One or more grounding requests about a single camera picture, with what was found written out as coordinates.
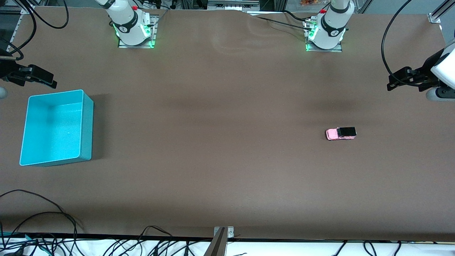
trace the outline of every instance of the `turquoise container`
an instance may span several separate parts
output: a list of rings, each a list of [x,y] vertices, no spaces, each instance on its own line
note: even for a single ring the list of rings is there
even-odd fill
[[[91,159],[93,101],[83,90],[29,98],[19,164],[52,166]]]

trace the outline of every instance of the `pink toy car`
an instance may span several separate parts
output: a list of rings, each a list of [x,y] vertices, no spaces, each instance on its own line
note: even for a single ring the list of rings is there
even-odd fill
[[[325,131],[328,140],[354,139],[357,135],[354,127],[338,127]]]

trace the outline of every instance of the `brown table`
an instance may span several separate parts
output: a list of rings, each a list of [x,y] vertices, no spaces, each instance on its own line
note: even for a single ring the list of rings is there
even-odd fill
[[[37,8],[50,22],[64,10]],[[298,24],[285,15],[268,15]],[[298,29],[239,11],[170,11],[155,49],[118,49],[102,9],[39,22],[21,63],[55,74],[57,90],[0,83],[0,192],[48,196],[84,232],[175,236],[453,240],[455,104],[413,87],[387,92],[380,40],[390,15],[354,15],[342,53],[306,52]],[[31,31],[26,17],[14,43]],[[392,70],[441,49],[438,25],[401,15],[389,32]],[[93,159],[20,167],[30,95],[82,88],[95,102]],[[355,126],[352,141],[324,131]],[[6,229],[40,199],[0,201]],[[43,217],[22,231],[71,233]]]

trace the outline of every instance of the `blue plastic bin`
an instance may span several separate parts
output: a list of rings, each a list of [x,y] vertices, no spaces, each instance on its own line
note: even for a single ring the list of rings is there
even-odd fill
[[[52,166],[91,159],[93,101],[83,90],[29,98],[19,164]]]

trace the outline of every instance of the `tabletop surface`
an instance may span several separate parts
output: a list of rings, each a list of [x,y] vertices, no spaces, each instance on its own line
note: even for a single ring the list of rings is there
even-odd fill
[[[52,24],[65,18],[62,8],[37,11]],[[0,192],[47,196],[86,233],[160,225],[210,236],[228,225],[254,238],[453,240],[455,104],[386,90],[380,42],[390,18],[353,15],[342,53],[306,52],[299,29],[239,11],[169,11],[154,49],[118,49],[103,9],[70,8],[63,30],[38,21],[19,63],[54,73],[58,87],[0,82],[9,91]],[[444,47],[425,15],[395,23],[392,70],[420,67]],[[31,29],[26,16],[14,43]],[[28,97],[74,89],[95,103],[92,160],[19,166]],[[355,126],[357,138],[327,141],[338,126]],[[21,194],[0,205],[6,230],[53,209]],[[58,217],[21,230],[72,232]]]

